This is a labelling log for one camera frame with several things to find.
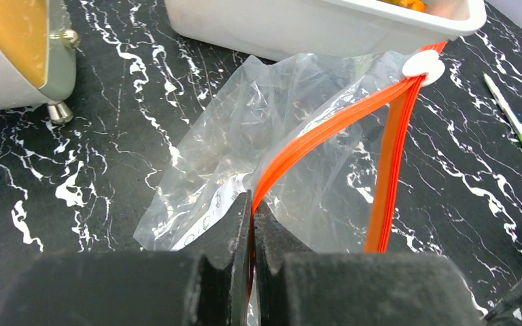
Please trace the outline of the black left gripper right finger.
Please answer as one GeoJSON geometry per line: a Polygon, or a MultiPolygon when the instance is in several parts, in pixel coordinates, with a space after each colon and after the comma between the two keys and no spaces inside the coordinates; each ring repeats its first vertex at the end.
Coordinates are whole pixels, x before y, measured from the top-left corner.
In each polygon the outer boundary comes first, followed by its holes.
{"type": "Polygon", "coordinates": [[[416,253],[316,253],[254,215],[261,325],[480,325],[458,267],[416,253]]]}

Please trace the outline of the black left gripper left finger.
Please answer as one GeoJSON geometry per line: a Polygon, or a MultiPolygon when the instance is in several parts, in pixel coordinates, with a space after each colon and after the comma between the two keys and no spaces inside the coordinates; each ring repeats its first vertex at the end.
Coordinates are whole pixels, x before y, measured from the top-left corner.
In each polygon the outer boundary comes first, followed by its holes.
{"type": "Polygon", "coordinates": [[[41,256],[14,281],[0,325],[245,325],[251,193],[179,251],[41,256]]]}

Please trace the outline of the clear zip bag orange zipper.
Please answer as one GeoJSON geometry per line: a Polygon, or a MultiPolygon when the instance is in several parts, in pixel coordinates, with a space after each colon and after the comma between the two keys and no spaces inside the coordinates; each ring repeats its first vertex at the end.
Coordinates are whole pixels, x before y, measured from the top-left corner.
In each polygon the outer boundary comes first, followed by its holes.
{"type": "Polygon", "coordinates": [[[445,72],[442,49],[249,57],[179,143],[134,239],[182,249],[251,192],[314,251],[384,252],[413,107],[445,72]]]}

